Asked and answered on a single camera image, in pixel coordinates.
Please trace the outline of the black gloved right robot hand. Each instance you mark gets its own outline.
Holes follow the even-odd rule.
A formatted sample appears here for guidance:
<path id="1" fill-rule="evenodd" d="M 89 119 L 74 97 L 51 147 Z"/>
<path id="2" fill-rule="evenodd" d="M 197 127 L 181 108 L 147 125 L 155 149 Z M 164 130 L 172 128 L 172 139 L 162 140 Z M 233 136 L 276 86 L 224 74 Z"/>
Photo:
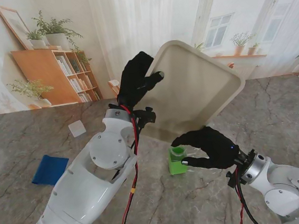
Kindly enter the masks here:
<path id="1" fill-rule="evenodd" d="M 180 145 L 199 148 L 208 155 L 207 158 L 185 157 L 182 159 L 182 164 L 195 168 L 228 169 L 239 159 L 239 146 L 209 126 L 184 133 L 171 143 L 172 147 Z"/>

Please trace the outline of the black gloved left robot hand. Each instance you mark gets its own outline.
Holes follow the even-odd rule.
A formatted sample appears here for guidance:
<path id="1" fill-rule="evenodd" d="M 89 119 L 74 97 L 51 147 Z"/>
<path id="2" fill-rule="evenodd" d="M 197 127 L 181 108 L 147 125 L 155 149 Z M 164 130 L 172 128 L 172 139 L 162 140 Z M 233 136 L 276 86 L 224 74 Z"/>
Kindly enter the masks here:
<path id="1" fill-rule="evenodd" d="M 127 63 L 122 72 L 119 94 L 117 95 L 119 105 L 124 105 L 132 110 L 148 91 L 163 80 L 165 74 L 162 71 L 146 77 L 152 62 L 153 57 L 141 51 Z"/>

